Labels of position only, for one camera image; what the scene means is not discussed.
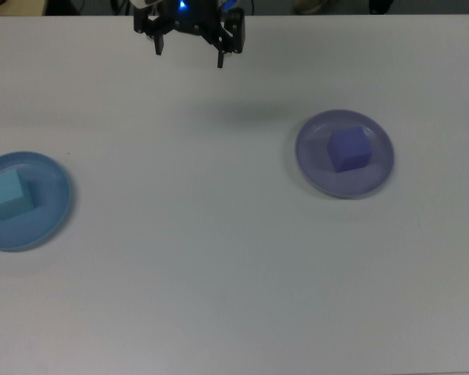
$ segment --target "blue plate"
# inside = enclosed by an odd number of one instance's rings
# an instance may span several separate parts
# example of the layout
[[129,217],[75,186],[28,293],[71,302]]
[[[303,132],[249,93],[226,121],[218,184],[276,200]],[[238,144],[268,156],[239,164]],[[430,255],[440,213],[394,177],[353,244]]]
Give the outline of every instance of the blue plate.
[[20,251],[39,245],[63,223],[71,206],[71,187],[63,168],[36,152],[0,156],[0,173],[15,169],[28,183],[34,209],[0,220],[0,250]]
[[[332,132],[362,127],[372,156],[364,168],[336,173],[327,145]],[[378,189],[389,177],[394,165],[391,140],[381,126],[361,113],[334,110],[309,120],[295,141],[297,163],[308,180],[327,194],[339,198],[361,198]]]

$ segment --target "blue block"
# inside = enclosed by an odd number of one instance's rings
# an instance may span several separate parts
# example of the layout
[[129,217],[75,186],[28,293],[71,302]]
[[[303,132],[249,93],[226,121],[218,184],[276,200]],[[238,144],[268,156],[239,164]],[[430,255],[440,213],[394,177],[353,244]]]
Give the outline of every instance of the blue block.
[[334,131],[327,150],[337,173],[363,168],[372,156],[370,140],[362,127]]
[[0,219],[7,220],[33,209],[30,190],[16,170],[0,173]]

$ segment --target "table surface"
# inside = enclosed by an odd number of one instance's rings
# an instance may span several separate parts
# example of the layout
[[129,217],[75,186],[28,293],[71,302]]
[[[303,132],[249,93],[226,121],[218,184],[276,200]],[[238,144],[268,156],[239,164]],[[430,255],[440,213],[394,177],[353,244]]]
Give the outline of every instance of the table surface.
[[0,16],[43,16],[47,0],[7,0],[0,5]]
[[[0,20],[0,155],[73,180],[55,238],[0,252],[0,374],[469,370],[469,16],[256,17],[216,68],[132,19]],[[314,190],[312,115],[377,120],[377,194]]]

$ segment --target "purple cube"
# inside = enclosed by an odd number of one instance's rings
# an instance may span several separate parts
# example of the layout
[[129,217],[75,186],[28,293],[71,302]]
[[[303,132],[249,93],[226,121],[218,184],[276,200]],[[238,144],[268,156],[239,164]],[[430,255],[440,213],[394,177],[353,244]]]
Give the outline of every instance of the purple cube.
[[327,150],[337,173],[363,168],[372,156],[370,140],[362,127],[334,131]]

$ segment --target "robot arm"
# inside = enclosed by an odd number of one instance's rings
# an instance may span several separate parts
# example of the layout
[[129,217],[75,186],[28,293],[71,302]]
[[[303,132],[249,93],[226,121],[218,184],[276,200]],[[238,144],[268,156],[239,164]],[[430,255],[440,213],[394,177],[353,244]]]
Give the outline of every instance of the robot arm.
[[[163,35],[172,30],[198,35],[217,49],[217,67],[222,68],[224,55],[242,53],[245,43],[245,12],[224,10],[226,0],[131,0],[134,5],[134,30],[148,35],[155,52],[162,54]],[[156,7],[158,17],[149,19]]]

